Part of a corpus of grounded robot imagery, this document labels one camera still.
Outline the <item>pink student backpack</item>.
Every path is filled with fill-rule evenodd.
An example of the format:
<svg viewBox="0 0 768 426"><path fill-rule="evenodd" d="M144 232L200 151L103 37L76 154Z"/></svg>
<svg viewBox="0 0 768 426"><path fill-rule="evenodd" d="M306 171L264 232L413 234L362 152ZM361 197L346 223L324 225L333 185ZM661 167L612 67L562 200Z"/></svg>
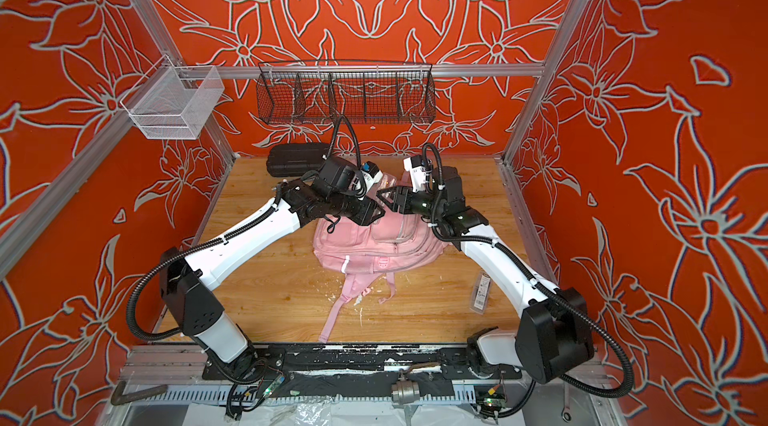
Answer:
<svg viewBox="0 0 768 426"><path fill-rule="evenodd" d="M419 217L388 211L370 226L359 226L348 218L341 219L332 233L318 226L313 248L322 268L344 275L341 292L319 335L319 341L326 343L346 304L370 294L381 278L389 287L389 295L381 301L392 299L396 275L433 263L446 244Z"/></svg>

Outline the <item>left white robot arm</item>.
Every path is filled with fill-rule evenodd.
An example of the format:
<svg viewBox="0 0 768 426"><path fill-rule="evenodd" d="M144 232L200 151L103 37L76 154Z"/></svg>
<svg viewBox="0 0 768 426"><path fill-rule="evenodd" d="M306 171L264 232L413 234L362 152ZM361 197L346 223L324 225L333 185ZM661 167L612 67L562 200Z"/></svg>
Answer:
<svg viewBox="0 0 768 426"><path fill-rule="evenodd" d="M227 315L215 290L268 246L317 220L335 227L348 219L367 227L381 219L384 209L368 193L382 178L376 164L360 156L348 161L329 148L319 168L279 183L264 206L223 234L183 252L167 251L130 293L129 331L145 342L182 334L217 365L233 366L252 357L249 339ZM160 296L177 324L160 333L144 330L137 319L139 299L153 279L159 281Z"/></svg>

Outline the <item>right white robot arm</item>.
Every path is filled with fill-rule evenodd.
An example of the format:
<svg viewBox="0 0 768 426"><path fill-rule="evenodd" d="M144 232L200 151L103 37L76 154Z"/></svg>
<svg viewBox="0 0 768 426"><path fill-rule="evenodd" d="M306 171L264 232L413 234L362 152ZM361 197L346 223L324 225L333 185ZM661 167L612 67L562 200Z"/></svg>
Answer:
<svg viewBox="0 0 768 426"><path fill-rule="evenodd" d="M522 369L539 384L560 379L597 397L628 395L635 382L631 361L619 341L589 317L584 297L538 274L501 240L489 221L467 205L461 177L443 164L435 145L425 144L404 166L417 184L396 188L391 210L420 216L439 241L473 260L500 288L519 317L513 338ZM621 365L623 377L612 388L592 386L570 374L594 357L595 336Z"/></svg>

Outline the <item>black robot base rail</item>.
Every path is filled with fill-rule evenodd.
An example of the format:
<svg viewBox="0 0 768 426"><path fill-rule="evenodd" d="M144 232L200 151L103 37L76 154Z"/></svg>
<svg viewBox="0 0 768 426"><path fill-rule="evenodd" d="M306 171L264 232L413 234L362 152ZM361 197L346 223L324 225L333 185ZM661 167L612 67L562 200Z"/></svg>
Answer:
<svg viewBox="0 0 768 426"><path fill-rule="evenodd" d="M401 379L417 383L423 396L452 397L457 385L523 378L515 366L473 364L465 343L258 343L255 352L263 386L284 374L279 398L384 398Z"/></svg>

